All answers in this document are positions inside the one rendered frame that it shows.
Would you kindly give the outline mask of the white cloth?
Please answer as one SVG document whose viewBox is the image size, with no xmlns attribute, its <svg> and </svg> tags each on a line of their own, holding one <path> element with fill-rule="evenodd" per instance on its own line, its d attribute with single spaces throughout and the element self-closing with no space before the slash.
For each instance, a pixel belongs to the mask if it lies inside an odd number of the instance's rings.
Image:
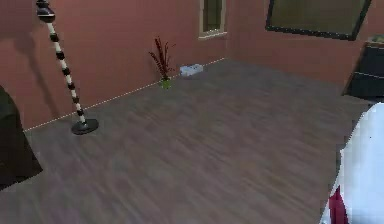
<svg viewBox="0 0 384 224">
<path fill-rule="evenodd" d="M 202 72 L 203 69 L 204 69 L 204 67 L 200 64 L 181 66 L 180 67 L 180 75 L 181 76 L 191 76 L 191 75 Z"/>
</svg>

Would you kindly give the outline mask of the red plant in green pot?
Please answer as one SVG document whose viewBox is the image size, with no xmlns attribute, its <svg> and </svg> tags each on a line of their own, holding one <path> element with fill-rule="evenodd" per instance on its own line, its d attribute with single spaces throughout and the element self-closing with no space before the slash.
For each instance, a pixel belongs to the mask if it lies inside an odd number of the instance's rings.
<svg viewBox="0 0 384 224">
<path fill-rule="evenodd" d="M 174 68 L 170 66 L 171 56 L 168 54 L 169 43 L 162 43 L 159 36 L 154 38 L 154 43 L 157 52 L 149 51 L 149 55 L 153 59 L 160 74 L 160 87 L 163 89 L 169 89 L 171 87 L 171 78 L 169 77 L 168 73 L 174 71 Z"/>
</svg>

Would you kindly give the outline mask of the black and white floor lamp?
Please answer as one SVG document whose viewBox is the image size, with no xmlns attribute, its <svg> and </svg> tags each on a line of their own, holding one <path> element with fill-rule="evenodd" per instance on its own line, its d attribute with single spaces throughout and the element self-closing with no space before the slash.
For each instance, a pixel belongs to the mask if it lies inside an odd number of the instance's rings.
<svg viewBox="0 0 384 224">
<path fill-rule="evenodd" d="M 56 19 L 55 12 L 50 8 L 47 0 L 36 0 L 36 14 L 40 21 L 44 22 L 49 31 L 50 41 L 53 43 L 55 55 L 60 63 L 61 71 L 65 77 L 72 102 L 76 108 L 79 120 L 71 127 L 71 132 L 75 135 L 85 135 L 95 131 L 99 127 L 96 119 L 87 119 L 84 110 L 80 104 L 79 95 L 76 93 L 76 87 L 71 77 L 71 70 L 65 61 L 65 53 L 60 46 L 60 38 L 54 28 Z"/>
</svg>

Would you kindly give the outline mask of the black framed picture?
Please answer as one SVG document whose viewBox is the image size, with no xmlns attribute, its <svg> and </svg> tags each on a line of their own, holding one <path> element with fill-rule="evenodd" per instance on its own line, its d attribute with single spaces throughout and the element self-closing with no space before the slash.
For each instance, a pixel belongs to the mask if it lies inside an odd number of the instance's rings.
<svg viewBox="0 0 384 224">
<path fill-rule="evenodd" d="M 355 41 L 372 0 L 270 0 L 267 31 Z"/>
</svg>

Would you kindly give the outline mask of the black chest of drawers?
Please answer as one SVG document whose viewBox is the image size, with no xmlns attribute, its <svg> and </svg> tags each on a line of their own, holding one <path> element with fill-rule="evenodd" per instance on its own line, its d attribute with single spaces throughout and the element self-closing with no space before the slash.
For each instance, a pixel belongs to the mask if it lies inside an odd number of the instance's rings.
<svg viewBox="0 0 384 224">
<path fill-rule="evenodd" d="M 374 41 L 364 43 L 343 94 L 384 102 L 384 43 Z"/>
</svg>

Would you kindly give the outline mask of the window with pale frame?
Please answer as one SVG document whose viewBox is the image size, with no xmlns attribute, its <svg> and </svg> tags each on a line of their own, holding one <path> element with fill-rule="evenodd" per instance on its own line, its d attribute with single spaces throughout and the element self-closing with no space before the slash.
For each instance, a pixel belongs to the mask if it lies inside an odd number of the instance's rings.
<svg viewBox="0 0 384 224">
<path fill-rule="evenodd" d="M 226 0 L 199 0 L 199 35 L 209 39 L 224 35 L 226 19 Z"/>
</svg>

